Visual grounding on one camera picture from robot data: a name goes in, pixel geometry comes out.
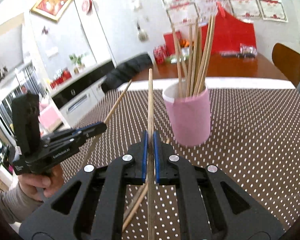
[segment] ceiling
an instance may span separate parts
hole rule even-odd
[[[0,36],[0,68],[14,69],[23,62],[22,26],[18,26]]]

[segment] human hand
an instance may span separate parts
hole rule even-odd
[[[21,190],[29,197],[37,201],[42,198],[36,187],[44,188],[44,196],[49,198],[64,184],[63,171],[60,164],[51,169],[50,177],[36,174],[22,174],[18,176]]]

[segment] white cabinet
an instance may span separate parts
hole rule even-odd
[[[105,77],[101,78],[91,86],[92,92],[95,95],[98,102],[105,96],[104,92],[101,89],[101,84],[103,83],[104,80]]]
[[[91,88],[86,89],[65,104],[60,112],[71,127],[86,115],[98,102]]]
[[[105,94],[101,90],[104,79],[101,78],[95,82],[60,109],[62,116],[71,127],[74,127],[82,117],[104,98]]]

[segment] wooden table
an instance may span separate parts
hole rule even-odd
[[[133,78],[133,81],[148,80],[147,69]],[[254,59],[221,57],[214,54],[210,58],[208,77],[255,77],[288,80],[282,72],[262,54]],[[177,78],[176,64],[161,64],[153,67],[153,79]]]

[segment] silver screw head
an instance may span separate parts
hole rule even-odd
[[[179,160],[178,155],[170,155],[169,160],[172,162],[177,162]]]
[[[210,171],[210,172],[216,172],[217,170],[218,170],[218,168],[214,165],[208,166],[208,171]]]
[[[125,161],[125,162],[128,162],[128,161],[131,161],[132,160],[132,156],[130,154],[126,154],[126,155],[123,155],[122,156],[122,159]]]
[[[83,169],[84,169],[85,172],[91,172],[91,171],[94,170],[94,166],[91,165],[91,164],[88,164]]]

